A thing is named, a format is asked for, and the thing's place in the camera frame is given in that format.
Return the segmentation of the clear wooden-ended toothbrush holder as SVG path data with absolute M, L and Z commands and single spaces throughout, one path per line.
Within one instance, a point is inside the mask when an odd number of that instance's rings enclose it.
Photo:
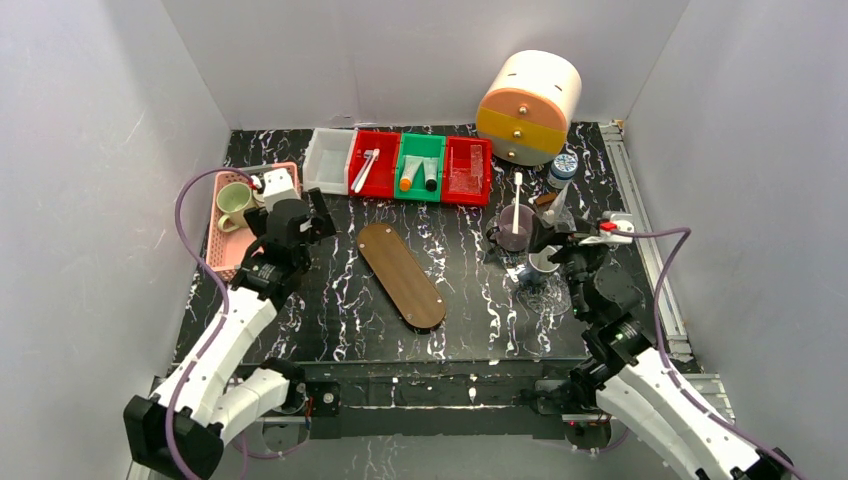
M 534 202 L 534 208 L 536 210 L 547 210 L 553 204 L 553 202 L 558 197 L 558 192 L 549 192 L 537 197 Z

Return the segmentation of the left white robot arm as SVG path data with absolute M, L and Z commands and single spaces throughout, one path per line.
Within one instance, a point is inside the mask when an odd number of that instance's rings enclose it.
M 132 459 L 172 479 L 208 479 L 238 434 L 305 393 L 304 369 L 266 360 L 235 387 L 231 377 L 311 266 L 309 247 L 336 233 L 322 192 L 267 202 L 249 213 L 256 240 L 230 283 L 213 323 L 177 369 L 123 412 Z

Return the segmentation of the red cap toothpaste tube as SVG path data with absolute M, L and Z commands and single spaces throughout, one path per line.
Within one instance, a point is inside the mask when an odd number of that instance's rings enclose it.
M 573 215 L 566 205 L 566 198 L 570 184 L 567 183 L 559 191 L 550 206 L 543 211 L 542 220 L 550 227 L 557 225 L 570 226 L 573 223 Z

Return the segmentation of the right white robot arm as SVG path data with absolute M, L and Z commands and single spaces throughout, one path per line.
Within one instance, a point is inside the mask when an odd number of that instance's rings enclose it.
M 613 245 L 639 237 L 629 214 L 606 212 L 556 225 L 533 218 L 528 254 L 561 267 L 573 314 L 587 324 L 590 356 L 563 381 L 539 380 L 522 393 L 540 414 L 582 411 L 621 421 L 684 479 L 799 479 L 790 458 L 725 420 L 650 340 L 633 311 L 643 301 L 632 277 L 609 262 Z

